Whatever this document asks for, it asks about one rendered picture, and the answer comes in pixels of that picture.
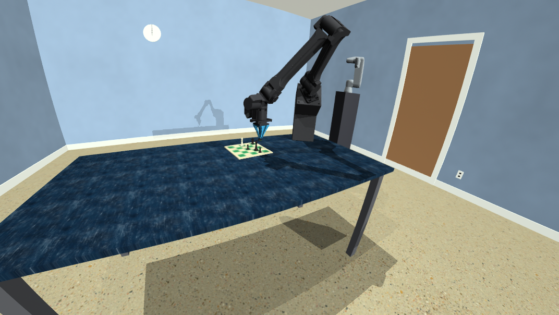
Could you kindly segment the green and cream chessboard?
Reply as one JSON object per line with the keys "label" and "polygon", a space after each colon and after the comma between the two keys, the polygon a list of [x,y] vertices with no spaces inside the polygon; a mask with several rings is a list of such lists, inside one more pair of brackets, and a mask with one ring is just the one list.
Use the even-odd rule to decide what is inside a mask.
{"label": "green and cream chessboard", "polygon": [[[259,156],[259,155],[265,155],[265,154],[270,154],[273,153],[270,150],[267,150],[267,148],[257,144],[257,149],[258,151],[254,151],[255,149],[255,142],[254,144],[250,143],[243,143],[244,146],[240,146],[240,144],[237,145],[232,145],[232,146],[225,146],[224,148],[226,148],[231,154],[233,154],[237,159],[245,159],[245,158],[251,158],[254,156]],[[247,145],[249,145],[249,150],[246,150]],[[259,153],[259,147],[261,147],[261,152]]]}

